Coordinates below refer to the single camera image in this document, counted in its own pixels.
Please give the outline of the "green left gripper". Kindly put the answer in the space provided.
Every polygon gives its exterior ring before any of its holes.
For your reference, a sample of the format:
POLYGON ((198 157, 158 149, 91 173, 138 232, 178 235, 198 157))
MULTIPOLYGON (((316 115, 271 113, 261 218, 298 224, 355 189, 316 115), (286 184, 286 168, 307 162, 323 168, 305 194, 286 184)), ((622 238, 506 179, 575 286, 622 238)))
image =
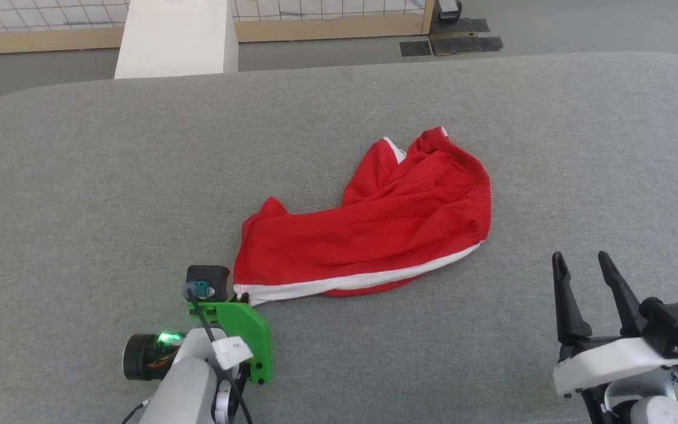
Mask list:
POLYGON ((191 302, 190 315, 209 325, 217 324, 224 331, 224 336, 210 338, 209 347, 214 340, 241 336, 254 354, 253 359, 247 361, 250 365, 248 380, 264 385, 274 376, 271 327, 249 303, 250 294, 247 292, 235 294, 233 302, 191 302))

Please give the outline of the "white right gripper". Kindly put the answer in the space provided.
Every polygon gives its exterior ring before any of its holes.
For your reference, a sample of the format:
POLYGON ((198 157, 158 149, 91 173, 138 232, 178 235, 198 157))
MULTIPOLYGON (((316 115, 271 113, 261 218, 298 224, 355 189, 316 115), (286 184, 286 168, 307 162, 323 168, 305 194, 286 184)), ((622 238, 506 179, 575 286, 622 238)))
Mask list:
MULTIPOLYGON (((642 336, 646 319, 640 314, 640 301, 608 252, 598 252, 597 258, 603 280, 614 298, 621 322, 620 336, 642 336)), ((562 252, 552 255, 551 265, 558 342, 573 345, 589 340, 592 329, 581 315, 562 252)), ((602 385, 640 385, 645 392, 648 386, 668 382, 670 368, 675 366, 678 366, 678 359, 663 357, 642 338, 621 339, 562 360, 554 367, 553 382, 555 392, 560 396, 602 385)))

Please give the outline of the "white rectangular box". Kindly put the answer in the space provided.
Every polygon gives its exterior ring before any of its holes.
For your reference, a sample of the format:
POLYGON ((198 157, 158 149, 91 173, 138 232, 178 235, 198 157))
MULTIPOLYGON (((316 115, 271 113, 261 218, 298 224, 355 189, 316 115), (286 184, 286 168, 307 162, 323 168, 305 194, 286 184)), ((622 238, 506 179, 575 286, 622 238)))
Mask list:
POLYGON ((116 80, 238 71, 231 0, 130 0, 116 80))

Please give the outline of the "small black floor mat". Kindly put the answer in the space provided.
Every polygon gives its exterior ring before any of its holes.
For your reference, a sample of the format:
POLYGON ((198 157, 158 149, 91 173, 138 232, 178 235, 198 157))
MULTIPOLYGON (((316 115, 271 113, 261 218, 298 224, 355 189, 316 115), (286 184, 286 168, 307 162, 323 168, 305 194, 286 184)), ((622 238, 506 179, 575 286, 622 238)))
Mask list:
POLYGON ((402 57, 427 57, 431 55, 430 41, 401 41, 399 51, 402 57))

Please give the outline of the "red shorts with white trim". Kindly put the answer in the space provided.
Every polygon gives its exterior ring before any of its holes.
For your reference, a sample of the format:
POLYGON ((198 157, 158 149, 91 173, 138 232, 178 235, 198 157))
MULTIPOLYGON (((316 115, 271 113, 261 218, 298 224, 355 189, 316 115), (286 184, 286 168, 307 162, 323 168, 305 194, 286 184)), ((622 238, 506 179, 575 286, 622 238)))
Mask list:
POLYGON ((377 140, 341 204, 306 214, 269 197, 242 225, 233 288, 253 306, 387 292, 477 250, 492 222, 491 180, 445 128, 406 151, 377 140))

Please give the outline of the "grey metal stand foot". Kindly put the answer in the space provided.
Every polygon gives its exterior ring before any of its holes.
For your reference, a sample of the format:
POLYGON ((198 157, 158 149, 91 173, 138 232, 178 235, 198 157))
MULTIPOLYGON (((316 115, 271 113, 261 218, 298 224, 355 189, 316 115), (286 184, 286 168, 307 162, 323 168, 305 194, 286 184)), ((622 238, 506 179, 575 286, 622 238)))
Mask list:
POLYGON ((436 0, 436 22, 454 24, 462 16, 462 0, 436 0))

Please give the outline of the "lemon print partition screen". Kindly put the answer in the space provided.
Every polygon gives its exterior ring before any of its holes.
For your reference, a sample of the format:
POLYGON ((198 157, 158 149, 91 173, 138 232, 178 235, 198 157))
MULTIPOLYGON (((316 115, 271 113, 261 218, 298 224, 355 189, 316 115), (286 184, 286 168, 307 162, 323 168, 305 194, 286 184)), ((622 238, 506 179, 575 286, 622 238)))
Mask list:
POLYGON ((118 48, 218 36, 240 43, 417 36, 436 0, 0 0, 0 54, 118 48))

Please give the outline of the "grey fabric sofa cushion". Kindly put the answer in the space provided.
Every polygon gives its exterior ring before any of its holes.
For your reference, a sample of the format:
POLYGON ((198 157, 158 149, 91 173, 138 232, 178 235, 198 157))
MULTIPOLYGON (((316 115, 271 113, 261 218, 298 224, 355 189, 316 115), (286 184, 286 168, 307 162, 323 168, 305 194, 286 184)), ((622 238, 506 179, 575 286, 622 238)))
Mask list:
POLYGON ((604 250, 678 301, 678 56, 611 52, 89 81, 0 98, 0 424, 119 424, 156 383, 134 333, 193 327, 191 264, 233 266, 271 196, 335 207, 373 142, 443 126, 484 164, 464 260, 374 296, 258 311, 275 375, 254 424, 581 424, 555 392, 551 255, 597 335, 604 250))

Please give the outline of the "long black floor mat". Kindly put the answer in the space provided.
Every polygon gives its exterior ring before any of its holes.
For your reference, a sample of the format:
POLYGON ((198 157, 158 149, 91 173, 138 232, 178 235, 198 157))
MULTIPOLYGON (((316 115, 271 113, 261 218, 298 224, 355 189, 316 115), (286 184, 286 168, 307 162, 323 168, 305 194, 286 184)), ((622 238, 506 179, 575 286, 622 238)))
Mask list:
POLYGON ((430 38, 430 45, 433 54, 437 57, 474 52, 498 52, 504 47, 500 36, 430 38))

